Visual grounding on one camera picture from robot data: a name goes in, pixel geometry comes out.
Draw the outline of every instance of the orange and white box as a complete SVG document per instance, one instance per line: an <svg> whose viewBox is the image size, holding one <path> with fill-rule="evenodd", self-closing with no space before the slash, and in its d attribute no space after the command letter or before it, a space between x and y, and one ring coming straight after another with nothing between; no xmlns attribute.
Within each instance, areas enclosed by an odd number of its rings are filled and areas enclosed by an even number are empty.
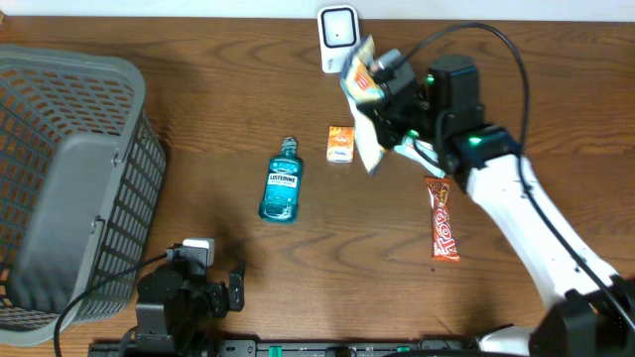
<svg viewBox="0 0 635 357"><path fill-rule="evenodd" d="M353 161L355 129L351 127L328 128L328 148L326 160L330 163L350 163Z"/></svg>

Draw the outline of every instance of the blue bottle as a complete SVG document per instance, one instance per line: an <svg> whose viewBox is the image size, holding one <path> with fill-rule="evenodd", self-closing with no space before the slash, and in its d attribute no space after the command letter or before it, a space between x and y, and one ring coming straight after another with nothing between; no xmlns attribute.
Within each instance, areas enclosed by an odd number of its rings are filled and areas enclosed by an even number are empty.
<svg viewBox="0 0 635 357"><path fill-rule="evenodd" d="M258 214L266 221L293 223L298 216L303 164L296 156L297 148L294 138L285 138L280 156L269 162L265 195L258 209Z"/></svg>

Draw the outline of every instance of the white background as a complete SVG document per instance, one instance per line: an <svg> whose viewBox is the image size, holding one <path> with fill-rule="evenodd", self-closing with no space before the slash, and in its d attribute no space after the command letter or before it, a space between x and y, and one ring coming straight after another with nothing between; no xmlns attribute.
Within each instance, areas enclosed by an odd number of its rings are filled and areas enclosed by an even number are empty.
<svg viewBox="0 0 635 357"><path fill-rule="evenodd" d="M350 4L362 19L635 21L635 0L0 0L7 15L314 18Z"/></svg>

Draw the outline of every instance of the chocolate bar wrapper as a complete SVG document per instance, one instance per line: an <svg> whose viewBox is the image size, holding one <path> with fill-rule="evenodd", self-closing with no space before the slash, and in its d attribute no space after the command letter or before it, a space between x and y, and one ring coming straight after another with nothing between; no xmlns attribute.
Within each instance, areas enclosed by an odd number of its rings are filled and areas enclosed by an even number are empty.
<svg viewBox="0 0 635 357"><path fill-rule="evenodd" d="M458 262L458 250L449 226L449 178L426 178L430 203L433 207L433 258Z"/></svg>

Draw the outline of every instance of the wood grain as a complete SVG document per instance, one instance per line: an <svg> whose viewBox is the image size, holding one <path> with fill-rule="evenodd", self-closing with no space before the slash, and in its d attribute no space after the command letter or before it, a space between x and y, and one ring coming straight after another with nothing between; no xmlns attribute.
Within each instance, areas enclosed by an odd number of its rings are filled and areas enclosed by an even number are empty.
<svg viewBox="0 0 635 357"><path fill-rule="evenodd" d="M363 21L378 53L407 49L449 22ZM521 49L532 87L529 155L552 200L586 242L635 274L635 26L494 23ZM247 262L246 306L210 328L262 339L417 339L469 333L545 313L534 285L491 220L456 186L451 223L459 264L431 259L425 172L390 156L375 178L356 158L329 165L329 125L351 117L334 75L319 66L315 21L7 18L0 42L116 56L147 83L146 109L170 163L146 256L192 236L217 239L215 279ZM490 120L519 129L521 90L507 50L466 31L417 56L474 56ZM306 173L299 220L262 222L267 163L298 138ZM119 339L134 306L74 325L64 355ZM0 347L51 355L52 344Z"/></svg>

